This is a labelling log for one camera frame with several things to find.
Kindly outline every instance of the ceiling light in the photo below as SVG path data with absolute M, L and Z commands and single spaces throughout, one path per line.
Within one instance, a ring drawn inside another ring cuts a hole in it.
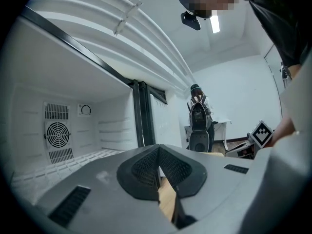
M 218 33 L 220 31 L 218 16 L 210 17 L 210 22 L 211 22 L 211 27 L 213 28 L 213 33 Z

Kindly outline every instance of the wooden floor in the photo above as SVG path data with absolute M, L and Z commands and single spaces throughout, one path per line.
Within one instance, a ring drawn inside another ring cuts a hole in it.
M 227 143 L 229 150 L 233 147 L 241 144 L 244 141 L 236 141 L 236 142 L 230 142 Z M 225 148 L 223 143 L 214 143 L 212 148 L 213 153 L 225 153 Z M 161 211 L 164 213 L 164 215 L 168 218 L 169 221 L 171 221 L 174 208 L 175 208 L 175 200 L 176 200 L 176 193 L 169 184 L 169 181 L 167 178 L 163 178 L 161 180 L 161 186 L 158 190 L 159 193 L 159 200 L 160 204 L 159 207 Z

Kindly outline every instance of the rectangular vent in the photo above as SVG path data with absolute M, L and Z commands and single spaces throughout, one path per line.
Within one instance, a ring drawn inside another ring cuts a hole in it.
M 68 119 L 68 114 L 68 106 L 45 103 L 45 119 Z
M 49 156 L 52 164 L 56 164 L 74 158 L 73 151 L 71 148 L 49 152 Z
M 49 215 L 49 218 L 55 223 L 63 227 L 67 227 L 70 221 L 76 215 L 80 206 L 87 198 L 90 191 L 90 188 L 77 186 Z
M 246 174 L 248 172 L 248 170 L 249 170 L 246 167 L 234 166 L 234 165 L 226 165 L 224 168 L 228 169 L 228 170 L 231 170 L 231 171 L 234 171 L 234 172 L 241 173 L 241 174 Z

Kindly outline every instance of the person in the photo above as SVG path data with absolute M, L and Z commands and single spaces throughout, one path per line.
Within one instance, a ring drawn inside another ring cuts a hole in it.
M 194 84 L 191 86 L 191 99 L 187 102 L 188 103 L 188 108 L 189 111 L 191 112 L 191 109 L 193 105 L 203 99 L 205 96 L 204 92 L 201 90 L 201 87 L 198 84 Z M 205 101 L 204 101 L 204 106 L 207 108 L 207 117 L 210 117 L 211 119 L 211 110 L 212 106 L 209 103 L 209 99 L 206 96 Z M 211 153 L 213 144 L 214 144 L 214 139 L 215 139 L 215 129 L 213 125 L 213 121 L 211 120 L 211 125 L 208 128 L 208 134 L 209 134 L 209 148 L 208 148 L 208 153 Z
M 196 16 L 209 18 L 212 10 L 228 9 L 235 0 L 179 0 Z M 248 0 L 254 14 L 276 46 L 284 67 L 295 78 L 311 49 L 310 20 L 306 10 L 310 0 Z M 280 138 L 295 131 L 293 122 L 284 115 L 275 129 L 274 135 L 266 145 L 273 146 Z

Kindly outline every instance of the fan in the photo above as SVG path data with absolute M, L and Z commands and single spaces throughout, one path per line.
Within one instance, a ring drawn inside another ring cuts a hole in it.
M 56 148 L 64 147 L 69 141 L 70 132 L 65 124 L 53 122 L 47 127 L 45 139 Z

